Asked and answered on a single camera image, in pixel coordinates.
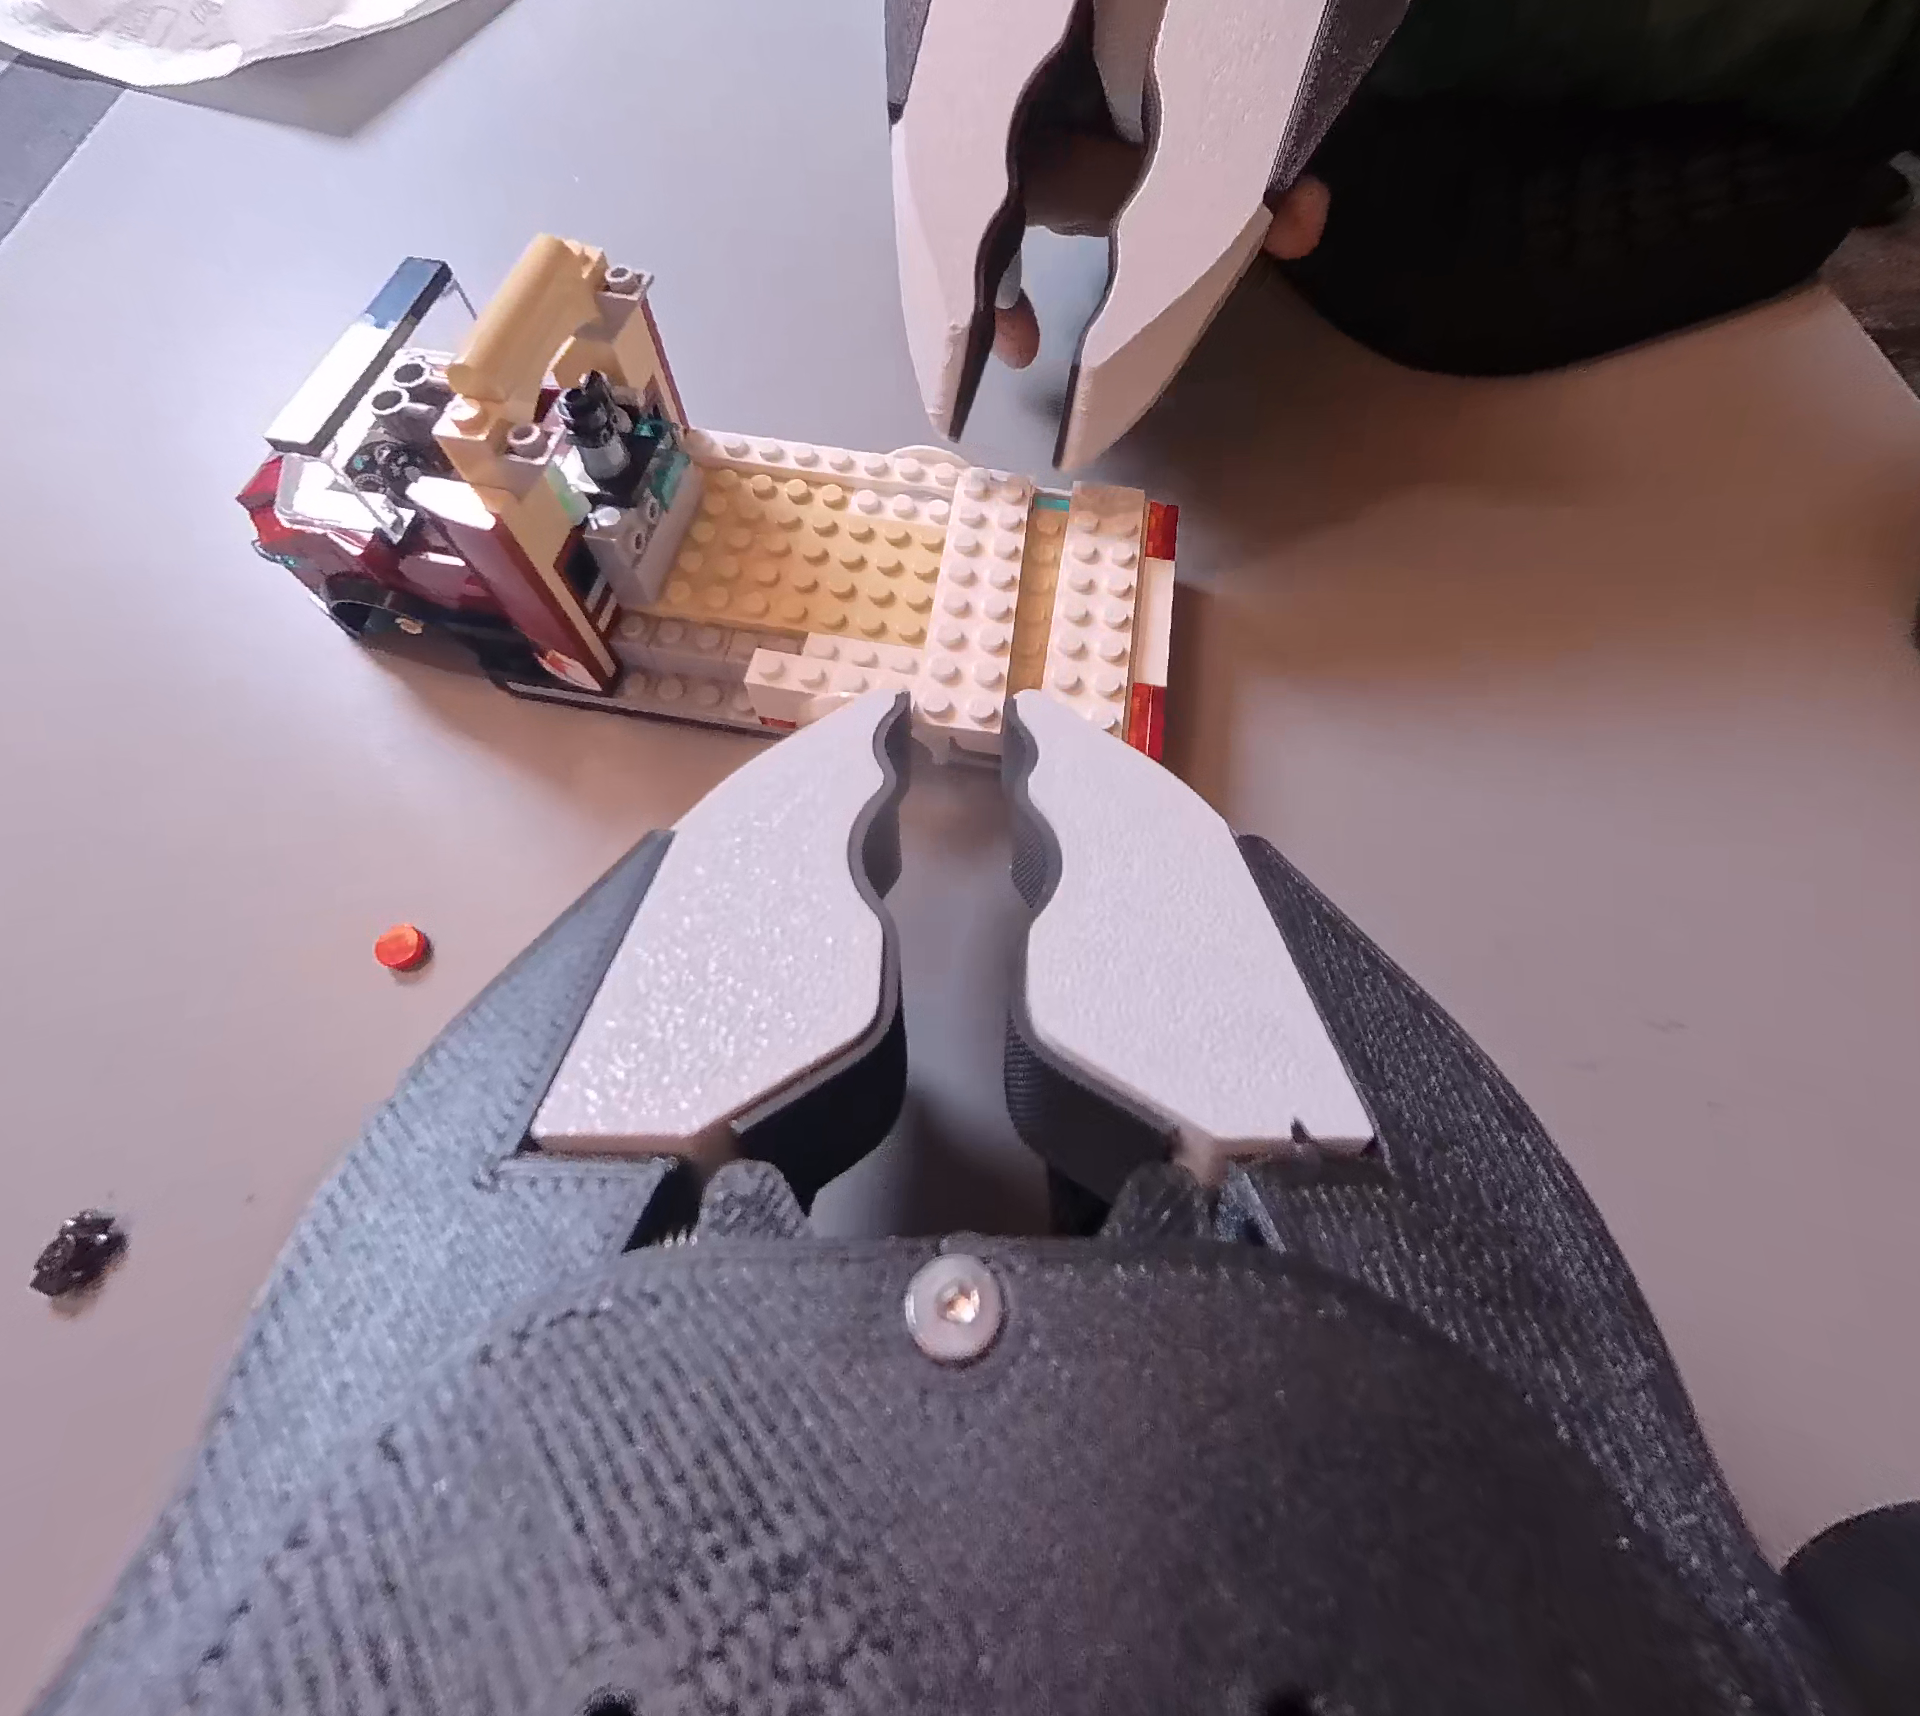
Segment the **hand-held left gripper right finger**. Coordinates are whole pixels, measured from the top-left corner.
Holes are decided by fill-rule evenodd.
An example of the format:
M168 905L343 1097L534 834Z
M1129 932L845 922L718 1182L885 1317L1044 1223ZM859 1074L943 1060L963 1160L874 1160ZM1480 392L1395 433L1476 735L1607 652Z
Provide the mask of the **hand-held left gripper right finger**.
M1374 1121L1234 834L1170 769L1044 695L1008 706L1004 785L1029 934L1012 1019L1093 1111L1029 1129L1057 1171L1121 1145L1225 1171L1291 1145L1359 1153Z

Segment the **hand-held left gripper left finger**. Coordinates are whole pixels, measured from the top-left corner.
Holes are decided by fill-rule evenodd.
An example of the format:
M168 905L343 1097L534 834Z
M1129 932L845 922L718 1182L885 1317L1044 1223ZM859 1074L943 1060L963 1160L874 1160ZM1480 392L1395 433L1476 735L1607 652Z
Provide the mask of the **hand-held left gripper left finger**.
M532 1118L543 1153L728 1160L899 1012L906 691L845 699L674 821Z

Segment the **small black brick piece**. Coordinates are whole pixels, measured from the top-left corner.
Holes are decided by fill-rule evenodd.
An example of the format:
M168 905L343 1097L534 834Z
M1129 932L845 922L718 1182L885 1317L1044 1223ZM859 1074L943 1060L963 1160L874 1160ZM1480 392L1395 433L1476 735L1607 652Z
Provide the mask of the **small black brick piece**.
M75 1211L35 1255L27 1287L48 1301L84 1299L123 1260L126 1249L127 1232L115 1211Z

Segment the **toy brick truck model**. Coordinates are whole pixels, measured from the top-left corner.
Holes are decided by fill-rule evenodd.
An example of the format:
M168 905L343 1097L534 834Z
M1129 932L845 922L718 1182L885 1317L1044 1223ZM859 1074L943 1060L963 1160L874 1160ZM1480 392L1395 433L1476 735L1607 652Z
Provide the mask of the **toy brick truck model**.
M445 645L520 699L780 739L860 695L910 699L972 469L696 429L651 277L538 234L480 310L445 262L402 259L275 412L238 504L356 645ZM1008 703L1043 695L1071 490L1035 486ZM1146 496L1113 739L1152 762L1177 529Z

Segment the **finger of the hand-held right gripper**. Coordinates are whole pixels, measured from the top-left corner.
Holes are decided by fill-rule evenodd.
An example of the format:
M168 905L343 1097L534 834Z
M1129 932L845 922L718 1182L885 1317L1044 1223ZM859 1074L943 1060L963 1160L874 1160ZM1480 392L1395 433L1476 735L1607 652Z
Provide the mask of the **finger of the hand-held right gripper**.
M1075 355L1058 469L1153 408L1255 262L1333 0L1165 0L1146 54L1146 164Z
M902 327L945 440L962 438L1019 259L1018 131L1080 0L931 0L892 125Z

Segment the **black wrist rest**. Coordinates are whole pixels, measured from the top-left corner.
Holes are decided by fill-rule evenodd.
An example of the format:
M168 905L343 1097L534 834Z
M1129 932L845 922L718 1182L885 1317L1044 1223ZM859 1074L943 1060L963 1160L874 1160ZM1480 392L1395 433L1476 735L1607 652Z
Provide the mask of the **black wrist rest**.
M1735 107L1358 100L1310 171L1323 238L1284 277L1359 345L1468 377L1544 373L1765 303L1882 211L1898 121Z

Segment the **person's right hand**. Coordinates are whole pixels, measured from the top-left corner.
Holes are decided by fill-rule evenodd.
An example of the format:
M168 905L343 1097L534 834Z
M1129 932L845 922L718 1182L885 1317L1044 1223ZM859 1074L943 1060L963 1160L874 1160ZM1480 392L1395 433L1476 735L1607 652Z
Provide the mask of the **person's right hand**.
M1093 131L1051 131L1025 145L1023 195L1029 224L1058 238L1104 238L1142 171L1142 145ZM1277 203L1262 250L1298 262L1320 242L1333 193L1317 177L1302 177ZM1023 372L1043 351L1030 299L1019 289L995 310L995 359Z

